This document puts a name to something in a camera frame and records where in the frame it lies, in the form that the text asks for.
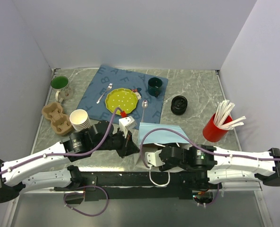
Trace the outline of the light blue paper bag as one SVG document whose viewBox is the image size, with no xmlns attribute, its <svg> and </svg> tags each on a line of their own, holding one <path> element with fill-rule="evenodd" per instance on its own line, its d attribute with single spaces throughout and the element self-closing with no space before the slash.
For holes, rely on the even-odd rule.
<svg viewBox="0 0 280 227">
<path fill-rule="evenodd" d="M 143 144 L 143 157 L 149 167 L 146 168 L 139 153 L 134 154 L 134 164 L 136 167 L 149 171 L 149 180 L 153 185 L 166 187 L 170 183 L 170 174 L 180 172 L 182 168 L 175 167 L 166 171 L 165 177 L 168 181 L 165 184 L 154 182 L 152 171 L 158 170 L 164 164 L 159 158 L 159 154 L 165 145 L 170 143 L 179 148 L 190 148 L 191 144 L 187 139 L 187 135 L 179 126 L 142 122 L 139 126 L 138 145 Z"/>
</svg>

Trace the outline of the stack of black cup lids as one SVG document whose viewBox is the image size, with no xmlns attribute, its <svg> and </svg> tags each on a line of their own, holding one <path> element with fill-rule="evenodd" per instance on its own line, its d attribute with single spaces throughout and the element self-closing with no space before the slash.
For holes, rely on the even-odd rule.
<svg viewBox="0 0 280 227">
<path fill-rule="evenodd" d="M 184 96 L 175 96 L 171 101 L 170 109 L 175 115 L 183 115 L 187 109 L 188 102 Z"/>
</svg>

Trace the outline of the stack of brown paper cups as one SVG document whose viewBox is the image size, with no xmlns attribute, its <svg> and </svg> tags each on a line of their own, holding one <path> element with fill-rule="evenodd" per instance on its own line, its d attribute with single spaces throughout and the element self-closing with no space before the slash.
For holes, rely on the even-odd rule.
<svg viewBox="0 0 280 227">
<path fill-rule="evenodd" d="M 90 118 L 87 111 L 83 109 L 74 110 L 70 116 L 69 120 L 76 131 L 81 131 L 88 129 L 91 126 Z"/>
</svg>

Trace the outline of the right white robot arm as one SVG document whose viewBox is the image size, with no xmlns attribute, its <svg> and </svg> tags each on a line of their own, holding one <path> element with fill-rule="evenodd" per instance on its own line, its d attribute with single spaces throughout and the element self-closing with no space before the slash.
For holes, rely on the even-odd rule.
<svg viewBox="0 0 280 227">
<path fill-rule="evenodd" d="M 257 181 L 266 186 L 280 186 L 280 150 L 241 152 L 214 146 L 190 148 L 165 146 L 158 155 L 160 171 L 181 168 L 195 173 L 195 184 L 206 188 L 210 184 L 232 181 Z"/>
</svg>

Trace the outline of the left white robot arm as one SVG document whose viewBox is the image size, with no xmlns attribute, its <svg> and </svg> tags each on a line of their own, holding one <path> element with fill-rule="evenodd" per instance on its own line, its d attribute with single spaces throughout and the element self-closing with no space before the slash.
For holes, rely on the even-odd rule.
<svg viewBox="0 0 280 227">
<path fill-rule="evenodd" d="M 42 188 L 79 189 L 85 181 L 71 164 L 96 150 L 115 150 L 121 158 L 139 152 L 130 132 L 135 126 L 135 121 L 123 118 L 114 133 L 109 121 L 99 121 L 35 154 L 8 162 L 0 159 L 0 203 Z"/>
</svg>

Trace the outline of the blue letter placemat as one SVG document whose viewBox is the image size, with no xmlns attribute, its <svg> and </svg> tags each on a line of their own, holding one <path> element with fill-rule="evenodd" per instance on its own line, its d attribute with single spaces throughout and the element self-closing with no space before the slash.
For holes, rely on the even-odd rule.
<svg viewBox="0 0 280 227">
<path fill-rule="evenodd" d="M 161 112 L 163 107 L 163 100 L 165 91 L 168 85 L 168 79 L 157 77 L 162 80 L 163 85 L 161 87 L 161 93 L 158 97 L 153 97 L 148 93 L 148 80 L 150 78 L 157 77 L 140 72 L 122 70 L 113 68 L 106 65 L 101 65 L 96 72 L 94 78 L 90 82 L 83 97 L 81 98 L 77 109 L 83 109 L 87 111 L 89 117 L 93 120 L 106 120 L 111 119 L 112 113 L 106 109 L 105 99 L 109 92 L 117 88 L 135 89 L 140 87 L 142 98 L 138 101 L 136 109 L 130 113 L 136 123 L 136 128 L 139 128 L 139 124 L 142 118 L 142 102 L 146 99 L 148 101 L 148 107 L 144 112 L 144 122 L 147 123 L 160 123 Z M 113 87 L 108 91 L 100 103 L 96 103 L 99 97 L 105 92 L 108 85 L 112 83 Z"/>
</svg>

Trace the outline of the silver spoon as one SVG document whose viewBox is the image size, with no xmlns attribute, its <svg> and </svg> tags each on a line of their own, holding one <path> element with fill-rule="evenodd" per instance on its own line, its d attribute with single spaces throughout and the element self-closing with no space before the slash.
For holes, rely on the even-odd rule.
<svg viewBox="0 0 280 227">
<path fill-rule="evenodd" d="M 142 112 L 142 118 L 141 118 L 141 122 L 144 121 L 144 112 L 145 112 L 145 109 L 148 107 L 148 101 L 145 99 L 143 102 L 142 102 L 142 109 L 143 109 L 143 112 Z"/>
</svg>

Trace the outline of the green polka dot plate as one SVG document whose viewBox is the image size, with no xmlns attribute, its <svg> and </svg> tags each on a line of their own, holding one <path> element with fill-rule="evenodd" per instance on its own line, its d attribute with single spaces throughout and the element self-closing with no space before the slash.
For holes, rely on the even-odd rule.
<svg viewBox="0 0 280 227">
<path fill-rule="evenodd" d="M 127 88 L 117 88 L 109 92 L 105 99 L 106 109 L 114 113 L 119 107 L 126 114 L 132 113 L 137 107 L 138 99 L 135 92 Z"/>
</svg>

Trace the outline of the small cartoon figure toy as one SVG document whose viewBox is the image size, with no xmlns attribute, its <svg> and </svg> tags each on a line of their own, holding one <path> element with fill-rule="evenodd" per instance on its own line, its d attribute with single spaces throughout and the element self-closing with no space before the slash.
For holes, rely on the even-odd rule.
<svg viewBox="0 0 280 227">
<path fill-rule="evenodd" d="M 142 89 L 140 87 L 131 89 L 131 90 L 132 90 L 132 92 L 134 92 L 136 94 L 138 100 L 140 100 L 142 98 L 142 95 L 141 95 Z"/>
</svg>

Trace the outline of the red cup with stirrers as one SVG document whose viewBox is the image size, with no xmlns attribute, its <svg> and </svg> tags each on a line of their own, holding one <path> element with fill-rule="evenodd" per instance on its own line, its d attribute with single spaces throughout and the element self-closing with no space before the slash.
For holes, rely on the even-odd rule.
<svg viewBox="0 0 280 227">
<path fill-rule="evenodd" d="M 235 129 L 237 126 L 244 125 L 245 116 L 235 120 L 230 116 L 235 104 L 229 100 L 223 100 L 218 103 L 215 114 L 210 118 L 203 129 L 203 136 L 209 142 L 220 141 L 228 131 Z"/>
</svg>

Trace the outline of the silver fork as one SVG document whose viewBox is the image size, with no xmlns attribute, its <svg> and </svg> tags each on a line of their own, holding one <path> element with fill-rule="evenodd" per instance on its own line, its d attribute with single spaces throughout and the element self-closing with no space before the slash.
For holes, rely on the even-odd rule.
<svg viewBox="0 0 280 227">
<path fill-rule="evenodd" d="M 99 97 L 99 99 L 97 100 L 97 104 L 98 103 L 100 103 L 100 101 L 101 101 L 101 99 L 103 98 L 103 96 L 108 92 L 108 91 L 110 91 L 111 89 L 112 89 L 112 87 L 113 87 L 113 84 L 112 83 L 110 83 L 109 85 L 108 85 L 108 87 L 106 88 L 106 90 L 105 90 L 105 92 L 103 92 L 102 93 L 102 95 Z"/>
</svg>

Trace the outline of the dark teal mug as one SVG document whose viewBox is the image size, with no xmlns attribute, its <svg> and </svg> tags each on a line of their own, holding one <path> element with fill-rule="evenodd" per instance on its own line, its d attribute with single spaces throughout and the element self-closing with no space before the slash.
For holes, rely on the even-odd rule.
<svg viewBox="0 0 280 227">
<path fill-rule="evenodd" d="M 163 82 L 157 77 L 150 78 L 148 80 L 148 93 L 153 97 L 158 97 L 161 93 L 161 87 Z"/>
</svg>

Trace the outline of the green interior floral mug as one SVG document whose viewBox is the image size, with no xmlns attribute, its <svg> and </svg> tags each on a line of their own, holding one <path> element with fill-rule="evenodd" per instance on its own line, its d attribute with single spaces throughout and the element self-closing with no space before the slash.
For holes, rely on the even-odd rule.
<svg viewBox="0 0 280 227">
<path fill-rule="evenodd" d="M 69 79 L 65 76 L 57 76 L 51 81 L 51 87 L 56 91 L 55 99 L 58 103 L 69 100 L 73 96 Z"/>
</svg>

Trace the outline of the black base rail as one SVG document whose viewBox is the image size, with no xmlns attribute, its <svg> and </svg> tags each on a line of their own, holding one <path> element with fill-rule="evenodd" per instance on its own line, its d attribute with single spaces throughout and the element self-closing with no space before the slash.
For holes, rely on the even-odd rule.
<svg viewBox="0 0 280 227">
<path fill-rule="evenodd" d="M 150 199 L 150 198 L 179 198 L 191 200 L 193 192 L 222 189 L 222 184 L 211 184 L 203 179 L 202 173 L 178 172 L 170 174 L 170 182 L 165 187 L 154 185 L 148 172 L 82 172 L 81 183 L 78 187 L 85 189 L 86 201 L 98 201 L 105 198 L 105 194 L 92 186 L 103 188 L 109 199 Z"/>
</svg>

